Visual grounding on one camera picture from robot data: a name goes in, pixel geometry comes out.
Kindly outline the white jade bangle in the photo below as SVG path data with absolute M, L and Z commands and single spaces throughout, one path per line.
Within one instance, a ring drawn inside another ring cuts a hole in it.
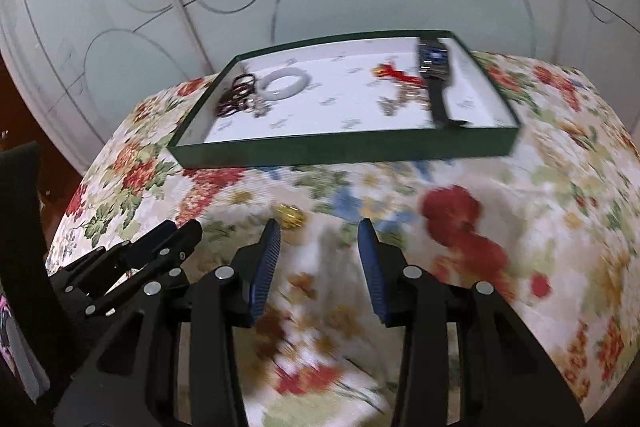
M 303 69 L 285 67 L 260 77 L 256 82 L 256 92 L 266 101 L 282 101 L 304 91 L 310 80 L 311 75 Z

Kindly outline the red knot gold charm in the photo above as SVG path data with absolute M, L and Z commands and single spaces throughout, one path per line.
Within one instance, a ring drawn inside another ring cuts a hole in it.
M 397 69 L 392 63 L 381 63 L 374 66 L 371 72 L 376 78 L 386 78 L 395 80 L 400 83 L 410 84 L 410 86 L 424 88 L 424 81 L 420 77 L 409 75 L 400 69 Z

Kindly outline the pearl flower brooch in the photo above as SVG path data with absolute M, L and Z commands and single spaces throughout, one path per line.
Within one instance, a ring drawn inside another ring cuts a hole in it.
M 396 95 L 393 98 L 381 96 L 378 99 L 378 107 L 385 116 L 395 116 L 401 109 L 407 108 L 412 103 L 416 103 L 424 112 L 431 110 L 430 97 L 421 88 L 400 86 L 397 88 Z

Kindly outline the green jewelry tray box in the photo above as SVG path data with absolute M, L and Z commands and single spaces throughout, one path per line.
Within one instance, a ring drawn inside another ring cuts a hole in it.
M 378 107 L 381 96 L 393 98 L 398 87 L 414 86 L 376 78 L 371 69 L 392 63 L 420 77 L 421 39 L 448 48 L 445 103 L 449 116 L 467 126 L 437 128 L 431 111 L 416 103 L 395 116 Z M 256 92 L 257 80 L 285 67 L 308 72 L 308 87 L 292 98 L 266 101 Z M 288 42 L 233 57 L 186 114 L 168 148 L 186 168 L 500 157 L 510 154 L 520 130 L 511 104 L 453 32 L 383 30 Z

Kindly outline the black smart watch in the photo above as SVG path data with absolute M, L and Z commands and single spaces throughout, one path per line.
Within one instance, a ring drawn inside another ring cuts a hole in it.
M 440 129 L 467 126 L 465 120 L 452 119 L 445 103 L 444 91 L 451 79 L 448 48 L 439 40 L 421 39 L 418 44 L 418 73 L 430 99 L 434 124 Z

